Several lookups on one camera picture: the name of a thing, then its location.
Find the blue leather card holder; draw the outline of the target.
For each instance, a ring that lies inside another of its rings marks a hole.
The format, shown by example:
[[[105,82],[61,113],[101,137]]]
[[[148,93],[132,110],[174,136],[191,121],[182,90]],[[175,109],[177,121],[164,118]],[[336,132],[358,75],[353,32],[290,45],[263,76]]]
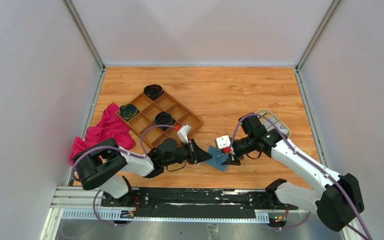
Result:
[[[207,153],[211,155],[211,158],[204,161],[204,163],[216,168],[221,172],[225,172],[227,170],[227,165],[222,165],[225,161],[229,159],[229,155],[218,151],[216,147],[210,145],[207,149]]]

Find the beige oval card tray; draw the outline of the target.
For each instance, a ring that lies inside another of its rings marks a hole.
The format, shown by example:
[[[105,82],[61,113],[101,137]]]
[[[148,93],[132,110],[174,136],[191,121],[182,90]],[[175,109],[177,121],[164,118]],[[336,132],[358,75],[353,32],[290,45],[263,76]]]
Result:
[[[290,128],[287,127],[271,110],[262,108],[255,113],[268,118],[284,135],[286,135],[287,138],[291,136]],[[260,116],[258,118],[267,131],[274,129],[274,126],[265,118],[261,118]]]

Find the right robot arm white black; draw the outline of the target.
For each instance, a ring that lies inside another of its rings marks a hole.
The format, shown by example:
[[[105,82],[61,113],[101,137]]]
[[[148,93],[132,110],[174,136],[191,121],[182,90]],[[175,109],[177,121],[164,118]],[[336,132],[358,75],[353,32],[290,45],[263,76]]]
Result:
[[[299,149],[270,118],[249,113],[239,118],[235,127],[245,137],[223,135],[215,139],[219,151],[229,157],[224,165],[239,165],[243,156],[258,152],[272,158],[300,176],[310,189],[277,179],[265,189],[266,204],[272,209],[292,205],[316,214],[330,230],[339,232],[353,220],[365,226],[361,213],[364,201],[357,178],[340,174],[314,160]]]

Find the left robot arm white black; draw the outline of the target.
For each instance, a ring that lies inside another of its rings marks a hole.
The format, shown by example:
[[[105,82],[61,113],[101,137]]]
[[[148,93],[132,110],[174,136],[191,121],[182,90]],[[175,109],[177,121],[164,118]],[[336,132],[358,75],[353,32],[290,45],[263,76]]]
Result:
[[[147,155],[138,154],[119,146],[109,138],[74,156],[73,175],[84,190],[99,189],[110,194],[120,206],[133,201],[131,185],[118,172],[154,178],[173,164],[198,164],[210,160],[212,155],[202,150],[193,139],[178,145],[173,138],[166,138]]]

